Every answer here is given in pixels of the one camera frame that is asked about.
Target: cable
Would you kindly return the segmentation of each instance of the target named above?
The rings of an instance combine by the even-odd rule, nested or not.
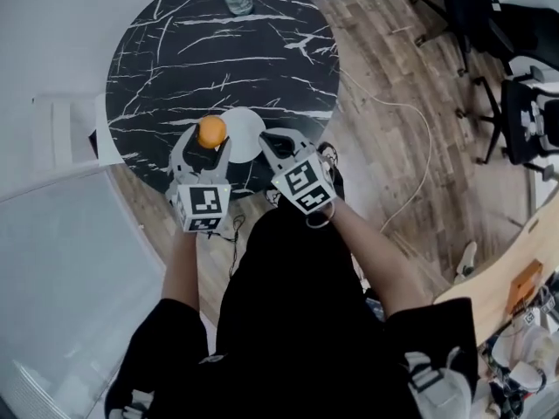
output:
[[[503,332],[505,332],[507,329],[508,329],[508,326],[503,329]],[[507,333],[507,335],[504,335],[503,333],[499,333],[499,338],[509,339],[511,337],[514,337],[514,336],[518,335],[519,333],[525,332],[526,329],[528,329],[528,325],[522,325],[521,328],[518,331],[515,331],[515,332],[512,332],[512,333]]]
[[[406,203],[404,203],[402,208],[400,208],[398,211],[396,211],[384,223],[384,225],[381,227],[381,233],[382,233],[386,229],[386,227],[389,225],[389,223],[392,222],[397,216],[399,216],[402,213],[402,211],[404,211],[408,207],[408,205],[413,201],[413,199],[415,199],[416,196],[419,194],[419,191],[421,190],[421,188],[423,188],[423,186],[425,185],[425,181],[427,180],[427,176],[429,175],[429,166],[431,165],[431,156],[432,156],[432,147],[433,147],[433,138],[432,138],[432,134],[431,134],[431,128],[429,127],[429,123],[427,122],[427,119],[425,118],[425,116],[421,113],[421,111],[418,108],[412,106],[411,104],[401,104],[401,103],[398,103],[398,102],[382,101],[382,100],[376,98],[375,96],[373,96],[365,87],[363,87],[355,79],[353,79],[353,77],[348,72],[346,72],[343,68],[341,68],[340,70],[341,70],[342,73],[344,73],[349,78],[349,80],[351,80],[362,92],[364,92],[366,95],[368,95],[372,100],[375,100],[376,102],[378,102],[380,104],[384,104],[385,106],[408,107],[408,108],[416,111],[419,114],[419,116],[421,117],[421,119],[423,120],[423,122],[425,123],[425,127],[427,129],[427,134],[429,135],[429,156],[427,158],[427,163],[425,164],[425,172],[424,172],[423,178],[421,179],[421,183],[419,183],[419,186],[416,189],[416,192],[414,192],[413,195],[408,199],[408,201]]]
[[[209,233],[204,233],[208,236],[208,239],[211,239],[212,236],[221,237],[224,241],[227,241],[233,244],[233,262],[231,263],[231,267],[229,268],[229,278],[233,276],[233,270],[235,269],[235,264],[237,263],[237,242],[238,242],[238,231],[241,229],[243,224],[245,223],[246,217],[244,214],[239,214],[235,216],[233,219],[233,237],[225,237],[220,233],[216,233],[215,231],[210,231]]]
[[[556,385],[557,383],[559,383],[559,381],[552,381],[551,383],[546,383],[544,389],[547,388],[547,387],[550,387],[551,385]],[[534,390],[524,389],[524,391],[526,391],[527,393],[530,393],[531,395],[534,395],[534,394],[539,393],[541,390],[538,388],[538,389],[534,389]]]

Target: chair armrest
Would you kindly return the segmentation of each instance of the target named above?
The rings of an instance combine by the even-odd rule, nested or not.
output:
[[[513,76],[512,80],[514,82],[526,82],[526,81],[533,80],[535,82],[539,82],[540,84],[545,84],[545,77],[543,76],[542,70],[540,70],[535,65],[530,66],[530,73],[519,74],[518,76]]]
[[[537,142],[538,155],[543,158],[549,157],[550,155],[559,155],[559,148],[555,148],[549,143],[552,148],[547,149],[547,147],[542,144],[542,138],[544,137],[540,137],[540,140]]]

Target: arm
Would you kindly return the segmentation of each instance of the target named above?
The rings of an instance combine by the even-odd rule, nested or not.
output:
[[[196,234],[176,229],[173,251],[163,280],[162,299],[174,299],[200,311]]]
[[[410,261],[341,199],[335,201],[332,224],[378,294],[387,317],[430,304]]]

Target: chair leg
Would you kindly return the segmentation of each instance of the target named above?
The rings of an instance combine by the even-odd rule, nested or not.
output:
[[[533,163],[524,163],[524,168],[533,170],[542,175],[542,180],[544,182],[549,182],[550,180],[556,179],[556,170],[555,167],[550,164],[549,166],[542,168],[541,166],[537,166]]]
[[[457,109],[454,111],[454,113],[456,114],[456,116],[457,116],[457,118],[458,118],[459,120],[461,120],[462,118],[466,118],[466,117],[469,115],[468,112],[465,112],[465,111],[462,110],[461,108],[457,108]]]
[[[485,160],[478,159],[478,164],[488,164],[493,155],[493,151],[497,147],[497,141],[499,141],[500,134],[502,133],[502,125],[499,118],[489,118],[488,116],[480,116],[480,120],[487,121],[493,124],[493,135],[491,136],[491,142],[489,143],[489,149],[487,150],[487,156]]]
[[[493,115],[500,116],[499,104],[497,103],[497,100],[495,99],[495,96],[493,95],[493,92],[491,91],[491,88],[489,87],[485,76],[479,76],[478,78],[473,80],[473,83],[476,86],[483,84],[486,89],[487,97],[489,98],[489,103],[491,104],[491,109],[493,110]]]
[[[431,0],[421,0],[427,6],[429,6],[432,10],[434,10],[437,14],[439,14],[447,23],[448,23],[448,16],[446,15],[445,10],[443,10],[440,6],[433,3]],[[417,3],[418,0],[410,0],[411,4]]]
[[[429,42],[430,40],[433,40],[434,38],[438,38],[439,36],[442,36],[443,34],[445,34],[447,32],[451,32],[450,27],[448,25],[445,28],[439,28],[437,30],[427,32],[427,33],[419,36],[418,38],[416,38],[416,40],[415,40],[416,47],[421,48],[421,46],[423,46],[424,43]]]
[[[464,61],[464,68],[458,70],[458,75],[460,77],[464,76],[466,73],[470,72],[470,66],[468,64],[468,52],[471,50],[469,39],[463,34],[456,35],[458,39],[458,45],[460,48],[460,53],[462,54],[462,60]]]

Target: chair wheel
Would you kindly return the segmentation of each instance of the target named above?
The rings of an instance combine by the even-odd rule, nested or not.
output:
[[[427,37],[425,36],[425,34],[423,36],[419,36],[415,41],[416,47],[420,47],[425,42],[427,42]]]

